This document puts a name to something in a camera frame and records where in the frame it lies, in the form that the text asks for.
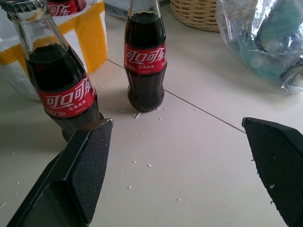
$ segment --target tile grout line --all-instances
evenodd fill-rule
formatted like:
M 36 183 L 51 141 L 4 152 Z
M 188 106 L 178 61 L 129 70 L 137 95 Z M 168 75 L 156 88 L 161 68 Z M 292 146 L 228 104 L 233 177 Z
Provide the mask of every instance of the tile grout line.
M 109 62 L 113 63 L 114 65 L 119 66 L 120 68 L 124 69 L 124 67 L 122 67 L 121 65 L 118 65 L 117 63 L 115 63 L 115 62 L 113 62 L 113 61 L 111 61 L 111 60 L 109 60 L 109 59 L 107 59 L 107 61 L 109 61 Z M 246 134 L 245 131 L 242 131 L 241 129 L 238 129 L 236 126 L 233 126 L 232 124 L 230 124 L 230 123 L 228 123 L 228 122 L 226 122 L 226 121 L 224 121 L 224 120 L 222 120 L 222 119 L 216 117 L 215 115 L 213 115 L 213 114 L 211 114 L 211 113 L 209 113 L 209 112 L 207 112 L 207 111 L 201 109 L 200 107 L 198 107 L 198 106 L 196 106 L 196 105 L 190 103 L 189 101 L 186 101 L 185 99 L 183 99 L 183 98 L 181 98 L 181 97 L 179 97 L 179 96 L 177 96 L 177 95 L 175 95 L 175 94 L 169 92 L 168 90 L 165 90 L 165 91 L 166 91 L 167 93 L 170 93 L 170 94 L 173 95 L 174 97 L 176 97 L 176 98 L 178 98 L 178 99 L 181 99 L 182 101 L 186 102 L 187 104 L 190 104 L 191 106 L 193 106 L 193 107 L 195 107 L 195 108 L 197 108 L 197 109 L 203 111 L 204 113 L 206 113 L 206 114 L 208 114 L 208 115 L 214 117 L 215 119 L 217 119 L 217 120 L 219 120 L 219 121 L 221 121 L 221 122 L 223 122 L 223 123 L 225 123 L 225 124 L 227 124 L 227 125 L 233 127 L 234 129 L 236 129 L 236 130 L 238 130 L 238 131 L 240 131 L 240 132 Z

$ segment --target floor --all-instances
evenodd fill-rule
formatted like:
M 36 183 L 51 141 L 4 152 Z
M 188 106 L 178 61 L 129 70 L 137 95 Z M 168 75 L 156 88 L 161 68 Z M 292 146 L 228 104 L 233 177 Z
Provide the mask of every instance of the floor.
M 169 8 L 162 12 L 165 99 L 158 111 L 137 119 L 126 94 L 125 21 L 107 16 L 108 60 L 90 78 L 114 129 L 90 226 L 285 227 L 251 162 L 241 121 L 251 116 L 303 130 L 301 94 L 277 93 L 232 57 L 220 34 L 181 24 Z M 2 227 L 66 143 L 39 102 L 4 81 L 0 89 L 0 106 L 7 107 L 0 109 Z

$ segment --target dark liquid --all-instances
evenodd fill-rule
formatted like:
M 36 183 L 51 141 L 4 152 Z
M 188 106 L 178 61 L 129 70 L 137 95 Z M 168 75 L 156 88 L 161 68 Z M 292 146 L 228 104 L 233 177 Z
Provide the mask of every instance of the dark liquid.
M 128 18 L 125 42 L 139 50 L 154 49 L 166 40 L 162 18 L 154 13 L 134 14 Z M 129 88 L 128 99 L 140 112 L 150 112 L 159 107 L 164 99 L 163 80 L 165 68 L 158 73 L 141 75 L 126 70 Z
M 26 59 L 27 71 L 36 91 L 63 92 L 77 85 L 85 74 L 81 60 L 69 47 L 65 51 L 59 44 L 38 47 Z M 84 125 L 101 120 L 97 96 L 90 108 L 72 118 L 51 118 L 62 128 L 69 140 L 73 133 Z

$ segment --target textured black surface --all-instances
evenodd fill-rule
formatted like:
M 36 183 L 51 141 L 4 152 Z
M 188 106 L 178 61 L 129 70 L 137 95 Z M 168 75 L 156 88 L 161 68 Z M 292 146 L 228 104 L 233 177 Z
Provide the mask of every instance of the textured black surface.
M 303 227 L 303 136 L 295 129 L 252 118 L 244 119 L 243 127 L 276 208 L 289 227 Z
M 107 122 L 92 132 L 70 176 L 87 223 L 93 219 L 105 177 L 112 127 L 112 122 Z

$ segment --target black plastic piece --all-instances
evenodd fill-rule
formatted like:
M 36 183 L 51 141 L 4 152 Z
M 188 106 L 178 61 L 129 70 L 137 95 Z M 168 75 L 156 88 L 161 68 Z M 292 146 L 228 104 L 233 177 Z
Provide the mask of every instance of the black plastic piece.
M 104 119 L 76 131 L 7 226 L 87 227 L 103 184 L 112 128 L 112 120 Z
M 303 227 L 303 135 L 254 118 L 244 127 L 258 174 L 289 227 Z

